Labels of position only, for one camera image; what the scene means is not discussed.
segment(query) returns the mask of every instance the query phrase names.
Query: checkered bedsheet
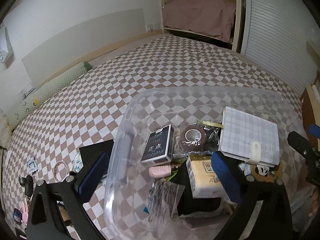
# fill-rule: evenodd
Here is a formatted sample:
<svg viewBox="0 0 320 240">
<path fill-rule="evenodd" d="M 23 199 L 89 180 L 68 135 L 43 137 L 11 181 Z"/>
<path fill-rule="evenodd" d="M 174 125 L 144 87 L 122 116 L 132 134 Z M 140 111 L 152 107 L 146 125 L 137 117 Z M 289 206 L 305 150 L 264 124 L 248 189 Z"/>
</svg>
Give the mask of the checkered bedsheet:
<svg viewBox="0 0 320 240">
<path fill-rule="evenodd" d="M 17 226 L 12 218 L 13 209 L 19 207 L 24 193 L 18 177 L 27 175 L 29 158 L 36 159 L 38 179 L 54 182 L 52 169 L 57 161 L 64 160 L 71 168 L 79 147 L 116 137 L 127 105 L 135 95 L 151 88 L 176 86 L 273 90 L 288 100 L 301 116 L 299 97 L 291 87 L 229 52 L 175 36 L 153 40 L 89 71 L 17 127 L 10 147 L 13 154 L 3 173 L 6 219 L 11 229 Z M 294 185 L 292 173 L 294 166 L 300 166 L 299 160 L 286 158 L 283 162 L 287 183 Z M 107 230 L 103 218 L 104 191 L 100 184 L 84 209 L 105 238 L 112 239 L 114 236 Z M 122 223 L 133 232 L 132 221 L 125 217 L 127 209 L 130 206 L 121 206 Z M 73 228 L 69 230 L 73 238 L 78 238 Z"/>
</svg>

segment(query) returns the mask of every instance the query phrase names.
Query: panda sticker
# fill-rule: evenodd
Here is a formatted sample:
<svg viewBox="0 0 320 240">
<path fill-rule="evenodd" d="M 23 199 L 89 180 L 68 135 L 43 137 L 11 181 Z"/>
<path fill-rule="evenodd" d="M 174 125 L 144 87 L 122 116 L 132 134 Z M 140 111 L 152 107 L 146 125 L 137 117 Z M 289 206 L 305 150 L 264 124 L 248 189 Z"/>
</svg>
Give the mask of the panda sticker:
<svg viewBox="0 0 320 240">
<path fill-rule="evenodd" d="M 269 167 L 257 164 L 257 167 L 255 168 L 255 172 L 260 174 L 261 176 L 266 177 L 268 176 Z"/>
</svg>

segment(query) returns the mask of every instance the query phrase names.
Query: tissue package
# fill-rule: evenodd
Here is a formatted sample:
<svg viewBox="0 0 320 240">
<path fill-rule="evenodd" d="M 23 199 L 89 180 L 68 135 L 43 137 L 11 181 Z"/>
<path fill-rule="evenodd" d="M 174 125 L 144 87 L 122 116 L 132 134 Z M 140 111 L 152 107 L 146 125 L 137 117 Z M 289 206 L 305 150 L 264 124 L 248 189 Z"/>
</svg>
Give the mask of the tissue package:
<svg viewBox="0 0 320 240">
<path fill-rule="evenodd" d="M 190 155 L 186 164 L 193 198 L 227 196 L 218 176 L 212 169 L 210 156 Z"/>
</svg>

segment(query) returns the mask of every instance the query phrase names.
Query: power outlet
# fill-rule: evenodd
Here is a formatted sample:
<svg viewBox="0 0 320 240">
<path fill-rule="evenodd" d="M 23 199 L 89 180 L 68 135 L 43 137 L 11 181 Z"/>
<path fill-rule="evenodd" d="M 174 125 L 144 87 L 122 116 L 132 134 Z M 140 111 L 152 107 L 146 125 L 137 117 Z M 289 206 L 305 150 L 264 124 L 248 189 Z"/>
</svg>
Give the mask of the power outlet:
<svg viewBox="0 0 320 240">
<path fill-rule="evenodd" d="M 35 90 L 35 88 L 31 85 L 31 83 L 29 83 L 28 85 L 26 85 L 21 91 L 20 91 L 20 96 L 22 99 L 25 99 L 29 94 L 31 94 L 33 91 Z"/>
<path fill-rule="evenodd" d="M 146 32 L 153 31 L 153 26 L 152 24 L 146 24 Z"/>
<path fill-rule="evenodd" d="M 153 29 L 159 30 L 159 23 L 153 23 Z"/>
</svg>

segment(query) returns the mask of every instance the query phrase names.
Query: pink blanket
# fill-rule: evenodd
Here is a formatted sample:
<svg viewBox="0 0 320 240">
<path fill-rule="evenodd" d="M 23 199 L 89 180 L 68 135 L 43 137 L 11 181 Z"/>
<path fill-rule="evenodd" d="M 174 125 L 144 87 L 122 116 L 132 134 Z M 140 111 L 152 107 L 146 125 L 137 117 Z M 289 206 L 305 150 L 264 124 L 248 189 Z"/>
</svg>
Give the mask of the pink blanket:
<svg viewBox="0 0 320 240">
<path fill-rule="evenodd" d="M 236 4 L 225 0 L 173 0 L 163 8 L 164 26 L 230 42 Z"/>
</svg>

